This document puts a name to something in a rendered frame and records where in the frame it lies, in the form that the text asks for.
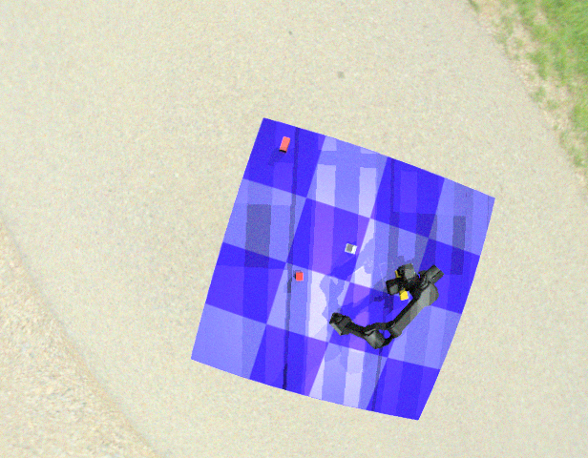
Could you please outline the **yellow bar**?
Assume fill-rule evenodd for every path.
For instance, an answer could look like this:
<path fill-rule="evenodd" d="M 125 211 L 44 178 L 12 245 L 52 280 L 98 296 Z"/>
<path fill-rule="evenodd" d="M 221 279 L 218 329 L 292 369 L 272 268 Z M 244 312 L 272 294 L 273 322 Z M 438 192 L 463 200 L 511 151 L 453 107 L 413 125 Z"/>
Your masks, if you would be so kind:
<path fill-rule="evenodd" d="M 400 276 L 400 277 L 401 277 L 401 276 Z M 400 278 L 400 277 L 397 275 L 397 272 L 395 271 L 395 279 L 396 279 L 396 278 Z M 403 300 L 407 300 L 407 299 L 408 299 L 408 293 L 407 293 L 407 291 L 405 290 L 405 288 L 404 288 L 404 290 L 403 290 L 403 291 L 400 291 L 400 292 L 398 292 L 398 294 L 399 294 L 399 297 L 400 297 L 400 300 L 401 300 L 401 301 L 403 301 Z"/>

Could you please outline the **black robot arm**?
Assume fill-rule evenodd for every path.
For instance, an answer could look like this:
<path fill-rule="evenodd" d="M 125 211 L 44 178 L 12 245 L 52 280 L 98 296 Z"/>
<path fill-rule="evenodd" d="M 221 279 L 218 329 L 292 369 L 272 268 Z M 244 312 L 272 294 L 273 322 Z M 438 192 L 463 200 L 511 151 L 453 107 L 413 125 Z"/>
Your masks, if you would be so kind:
<path fill-rule="evenodd" d="M 412 263 L 398 266 L 396 272 L 399 277 L 401 276 L 402 281 L 416 278 Z M 440 295 L 435 283 L 440 281 L 444 275 L 442 270 L 433 265 L 422 275 L 421 281 L 413 280 L 409 284 L 410 295 L 413 298 L 392 321 L 368 324 L 363 327 L 360 324 L 355 324 L 349 316 L 333 312 L 329 324 L 340 336 L 353 334 L 366 340 L 374 349 L 388 346 L 392 339 L 398 338 L 402 334 L 402 331 L 422 311 L 422 308 L 432 305 L 439 299 Z M 385 339 L 379 330 L 387 330 L 391 335 Z"/>

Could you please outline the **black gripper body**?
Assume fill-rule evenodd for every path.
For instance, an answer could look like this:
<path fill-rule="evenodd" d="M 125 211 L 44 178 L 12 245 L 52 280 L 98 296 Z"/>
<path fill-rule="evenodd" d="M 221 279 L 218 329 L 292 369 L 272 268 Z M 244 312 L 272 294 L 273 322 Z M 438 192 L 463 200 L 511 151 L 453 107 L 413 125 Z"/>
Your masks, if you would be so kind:
<path fill-rule="evenodd" d="M 418 274 L 420 274 L 420 278 L 419 278 L 419 275 L 416 274 L 416 278 L 410 278 L 408 281 L 401 281 L 401 280 L 400 281 L 396 281 L 396 280 L 388 280 L 388 281 L 386 281 L 386 286 L 387 286 L 388 294 L 390 296 L 397 295 L 398 292 L 403 291 L 404 288 L 405 288 L 406 291 L 409 291 L 409 293 L 411 293 L 411 291 L 410 291 L 410 283 L 413 280 L 419 280 L 419 281 L 421 281 L 422 275 L 426 271 L 427 270 L 418 271 Z"/>

